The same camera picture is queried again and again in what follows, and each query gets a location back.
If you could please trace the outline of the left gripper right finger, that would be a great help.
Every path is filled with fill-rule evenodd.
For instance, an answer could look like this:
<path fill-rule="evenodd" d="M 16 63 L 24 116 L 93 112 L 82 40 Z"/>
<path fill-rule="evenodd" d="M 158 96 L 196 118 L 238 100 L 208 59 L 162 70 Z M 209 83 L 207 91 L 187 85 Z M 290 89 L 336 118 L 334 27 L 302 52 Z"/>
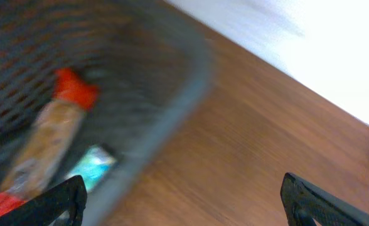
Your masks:
<path fill-rule="evenodd" d="M 369 214 L 293 173 L 284 175 L 280 195 L 289 226 L 369 226 Z"/>

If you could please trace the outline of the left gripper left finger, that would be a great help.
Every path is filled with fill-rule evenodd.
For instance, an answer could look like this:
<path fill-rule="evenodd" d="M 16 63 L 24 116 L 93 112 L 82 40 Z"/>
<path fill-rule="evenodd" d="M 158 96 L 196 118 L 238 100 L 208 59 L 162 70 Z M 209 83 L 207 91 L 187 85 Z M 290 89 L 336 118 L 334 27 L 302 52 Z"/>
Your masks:
<path fill-rule="evenodd" d="M 31 200 L 1 192 L 0 226 L 51 225 L 65 212 L 68 213 L 65 225 L 81 226 L 86 202 L 87 191 L 80 175 Z"/>

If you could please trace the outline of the teal tissue pack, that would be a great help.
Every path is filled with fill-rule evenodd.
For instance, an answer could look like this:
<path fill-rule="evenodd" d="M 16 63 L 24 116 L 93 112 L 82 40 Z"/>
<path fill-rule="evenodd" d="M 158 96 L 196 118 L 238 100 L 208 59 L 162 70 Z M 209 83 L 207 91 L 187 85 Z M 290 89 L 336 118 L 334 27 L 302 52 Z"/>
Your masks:
<path fill-rule="evenodd" d="M 85 189 L 90 193 L 112 169 L 117 159 L 103 146 L 90 146 L 76 165 L 65 175 L 65 179 L 81 176 Z"/>

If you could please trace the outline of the orange spaghetti packet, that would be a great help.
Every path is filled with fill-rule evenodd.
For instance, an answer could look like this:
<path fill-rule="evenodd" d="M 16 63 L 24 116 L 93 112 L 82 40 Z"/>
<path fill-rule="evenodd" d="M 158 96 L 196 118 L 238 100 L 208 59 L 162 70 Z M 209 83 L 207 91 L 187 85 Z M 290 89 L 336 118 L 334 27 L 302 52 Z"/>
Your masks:
<path fill-rule="evenodd" d="M 98 93 L 72 69 L 56 71 L 53 98 L 31 126 L 0 185 L 0 216 L 45 191 Z"/>

